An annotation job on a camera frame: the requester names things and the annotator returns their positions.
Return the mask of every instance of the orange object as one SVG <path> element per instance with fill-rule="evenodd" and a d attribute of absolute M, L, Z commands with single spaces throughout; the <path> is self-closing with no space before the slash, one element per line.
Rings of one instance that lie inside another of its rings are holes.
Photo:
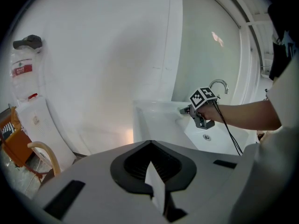
<path fill-rule="evenodd" d="M 1 123 L 1 130 L 11 121 L 11 115 L 6 117 Z M 30 138 L 21 130 L 16 129 L 6 140 L 2 141 L 2 148 L 11 158 L 11 160 L 19 167 L 23 167 L 27 159 L 32 154 L 32 150 L 27 147 L 31 143 Z"/>
<path fill-rule="evenodd" d="M 15 129 L 21 129 L 21 122 L 19 121 L 15 108 L 16 107 L 11 108 L 11 123 L 14 125 Z"/>

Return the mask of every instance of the red label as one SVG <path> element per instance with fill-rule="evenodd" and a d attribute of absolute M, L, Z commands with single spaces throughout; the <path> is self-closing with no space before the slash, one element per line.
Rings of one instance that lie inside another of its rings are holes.
<path fill-rule="evenodd" d="M 13 69 L 13 77 L 18 76 L 20 74 L 24 74 L 27 72 L 31 72 L 32 71 L 32 65 L 24 65 L 18 68 Z"/>

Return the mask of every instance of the black vent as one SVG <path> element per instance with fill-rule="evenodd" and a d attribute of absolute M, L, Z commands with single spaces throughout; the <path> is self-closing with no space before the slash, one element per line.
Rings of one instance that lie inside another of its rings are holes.
<path fill-rule="evenodd" d="M 146 170 L 153 163 L 163 182 L 167 182 L 182 168 L 181 162 L 158 146 L 150 143 L 125 160 L 125 170 L 134 178 L 145 181 Z"/>
<path fill-rule="evenodd" d="M 150 162 L 165 183 L 165 192 L 186 189 L 196 174 L 196 165 L 190 158 L 154 140 L 145 141 L 117 156 L 111 163 L 110 173 L 127 192 L 152 196 L 152 186 L 144 182 Z"/>

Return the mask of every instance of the hand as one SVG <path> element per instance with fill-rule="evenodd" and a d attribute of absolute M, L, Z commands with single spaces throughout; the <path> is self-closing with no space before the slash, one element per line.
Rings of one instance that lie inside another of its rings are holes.
<path fill-rule="evenodd" d="M 203 105 L 198 108 L 197 113 L 200 113 L 206 120 L 215 120 L 217 116 L 214 105 Z"/>

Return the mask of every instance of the black slot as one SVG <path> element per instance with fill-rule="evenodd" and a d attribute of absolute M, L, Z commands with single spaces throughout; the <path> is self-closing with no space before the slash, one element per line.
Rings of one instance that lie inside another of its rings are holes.
<path fill-rule="evenodd" d="M 214 164 L 217 164 L 219 166 L 224 166 L 224 167 L 227 167 L 227 168 L 232 168 L 234 169 L 237 164 L 236 163 L 233 163 L 233 162 L 227 162 L 227 161 L 223 161 L 223 160 L 216 160 L 213 162 Z"/>
<path fill-rule="evenodd" d="M 75 180 L 70 181 L 69 184 L 52 199 L 44 210 L 53 217 L 61 220 L 84 186 L 84 182 Z"/>
<path fill-rule="evenodd" d="M 174 222 L 186 216 L 187 213 L 180 208 L 176 208 L 170 192 L 165 194 L 165 207 L 163 216 L 169 221 Z"/>

